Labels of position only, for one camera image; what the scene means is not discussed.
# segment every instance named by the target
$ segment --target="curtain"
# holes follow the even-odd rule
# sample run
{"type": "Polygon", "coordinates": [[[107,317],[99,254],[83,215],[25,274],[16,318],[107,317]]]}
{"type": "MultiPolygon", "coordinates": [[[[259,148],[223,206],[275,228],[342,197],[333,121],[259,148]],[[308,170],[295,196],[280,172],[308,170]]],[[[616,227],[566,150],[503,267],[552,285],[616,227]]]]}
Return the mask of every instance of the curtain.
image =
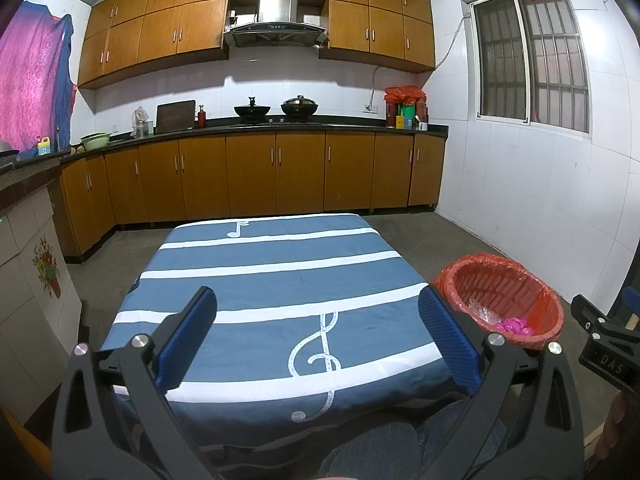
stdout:
{"type": "Polygon", "coordinates": [[[71,16],[24,2],[0,38],[0,139],[35,154],[38,138],[51,151],[69,146],[76,87],[69,76],[71,16]]]}

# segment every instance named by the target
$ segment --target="window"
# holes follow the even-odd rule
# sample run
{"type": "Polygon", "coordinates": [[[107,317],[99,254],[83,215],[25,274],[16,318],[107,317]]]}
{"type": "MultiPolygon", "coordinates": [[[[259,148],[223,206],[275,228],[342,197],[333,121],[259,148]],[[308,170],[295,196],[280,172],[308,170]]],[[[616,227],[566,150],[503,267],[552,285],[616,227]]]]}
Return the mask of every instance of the window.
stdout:
{"type": "Polygon", "coordinates": [[[568,0],[481,0],[479,116],[587,132],[589,90],[568,0]]]}

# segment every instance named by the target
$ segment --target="metal screw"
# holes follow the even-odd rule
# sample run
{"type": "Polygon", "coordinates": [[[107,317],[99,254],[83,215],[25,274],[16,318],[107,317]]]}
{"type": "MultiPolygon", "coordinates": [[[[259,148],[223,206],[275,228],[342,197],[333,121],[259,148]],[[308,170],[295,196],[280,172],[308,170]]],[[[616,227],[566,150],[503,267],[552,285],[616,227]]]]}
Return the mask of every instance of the metal screw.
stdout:
{"type": "Polygon", "coordinates": [[[552,354],[560,355],[562,353],[562,345],[558,341],[552,341],[546,347],[552,354]]]}
{"type": "Polygon", "coordinates": [[[491,346],[502,346],[504,345],[504,336],[502,334],[498,334],[497,332],[491,332],[487,336],[487,341],[491,346]]]}
{"type": "Polygon", "coordinates": [[[133,336],[131,344],[136,348],[144,348],[149,343],[149,336],[146,334],[138,334],[133,336]]]}
{"type": "Polygon", "coordinates": [[[84,355],[89,351],[89,347],[87,345],[87,343],[80,343],[78,345],[76,345],[76,347],[74,348],[74,354],[76,355],[84,355]]]}

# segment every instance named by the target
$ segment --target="jeans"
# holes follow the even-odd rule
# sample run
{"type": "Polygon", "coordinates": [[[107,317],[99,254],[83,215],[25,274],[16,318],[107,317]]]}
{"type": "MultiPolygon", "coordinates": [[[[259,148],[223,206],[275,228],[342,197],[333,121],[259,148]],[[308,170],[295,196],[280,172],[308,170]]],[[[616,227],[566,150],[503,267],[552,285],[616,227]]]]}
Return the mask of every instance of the jeans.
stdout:
{"type": "MultiPolygon", "coordinates": [[[[467,400],[447,405],[417,430],[408,422],[391,422],[373,428],[338,446],[324,460],[316,478],[358,480],[409,480],[437,452],[467,400]]],[[[506,430],[498,421],[484,443],[474,466],[494,457],[506,430]]]]}

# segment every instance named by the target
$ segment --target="wall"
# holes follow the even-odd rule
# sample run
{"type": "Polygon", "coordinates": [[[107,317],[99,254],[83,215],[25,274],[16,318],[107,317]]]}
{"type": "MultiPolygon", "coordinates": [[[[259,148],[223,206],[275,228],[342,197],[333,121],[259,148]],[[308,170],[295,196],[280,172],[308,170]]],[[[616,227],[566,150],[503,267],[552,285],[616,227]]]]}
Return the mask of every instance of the wall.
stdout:
{"type": "MultiPolygon", "coordinates": [[[[84,32],[89,20],[91,7],[80,0],[27,0],[33,4],[46,5],[49,12],[58,18],[71,14],[74,33],[71,36],[71,55],[69,56],[69,74],[71,81],[78,83],[80,54],[84,42],[84,32]]],[[[94,132],[94,91],[82,90],[76,93],[76,104],[71,115],[71,139],[79,139],[94,132]]]]}
{"type": "MultiPolygon", "coordinates": [[[[436,62],[462,18],[431,0],[436,62]]],[[[470,20],[426,84],[449,125],[437,211],[520,261],[567,301],[608,312],[640,237],[640,49],[613,0],[571,0],[590,79],[591,135],[475,119],[470,20]]]]}
{"type": "Polygon", "coordinates": [[[115,83],[95,91],[97,131],[128,132],[131,115],[142,105],[156,120],[159,104],[196,99],[208,118],[236,116],[234,106],[249,103],[270,106],[282,114],[285,99],[304,94],[319,105],[318,114],[385,117],[384,89],[414,84],[413,74],[380,68],[376,73],[374,105],[377,114],[364,111],[371,96],[375,67],[360,63],[318,59],[314,48],[232,48],[228,61],[213,61],[161,70],[115,83]]]}
{"type": "Polygon", "coordinates": [[[25,421],[58,387],[78,342],[81,302],[60,250],[47,189],[0,218],[0,404],[25,421]],[[43,286],[34,248],[50,248],[43,286]]]}

